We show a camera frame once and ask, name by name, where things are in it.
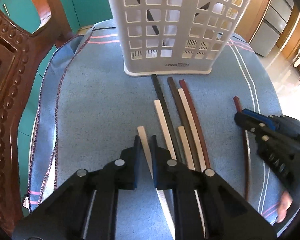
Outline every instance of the white plastic basket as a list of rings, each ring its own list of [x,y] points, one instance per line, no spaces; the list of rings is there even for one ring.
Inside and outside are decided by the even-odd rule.
[[[131,76],[209,74],[250,0],[109,0]]]

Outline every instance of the tile floor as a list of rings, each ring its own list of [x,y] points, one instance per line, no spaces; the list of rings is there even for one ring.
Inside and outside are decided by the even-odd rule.
[[[283,114],[300,120],[300,75],[277,46],[267,57],[258,56],[277,92]]]

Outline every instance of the metal handle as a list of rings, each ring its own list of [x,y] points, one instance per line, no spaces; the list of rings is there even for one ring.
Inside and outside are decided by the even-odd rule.
[[[7,14],[8,16],[10,16],[9,11],[8,11],[7,6],[6,6],[5,3],[2,5],[2,7],[5,9],[6,14]]]

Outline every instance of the hand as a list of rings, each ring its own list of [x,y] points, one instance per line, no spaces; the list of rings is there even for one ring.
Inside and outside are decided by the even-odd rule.
[[[292,203],[292,198],[290,194],[287,191],[283,192],[277,209],[277,213],[278,213],[277,223],[281,223],[284,220],[284,218],[287,215],[287,210],[291,206],[291,203]]]

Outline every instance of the wooden chair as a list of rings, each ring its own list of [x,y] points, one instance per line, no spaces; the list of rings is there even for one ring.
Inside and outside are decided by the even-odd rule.
[[[29,33],[0,10],[0,227],[11,235],[23,217],[17,133],[39,64],[73,34],[60,0],[32,0],[41,24]]]

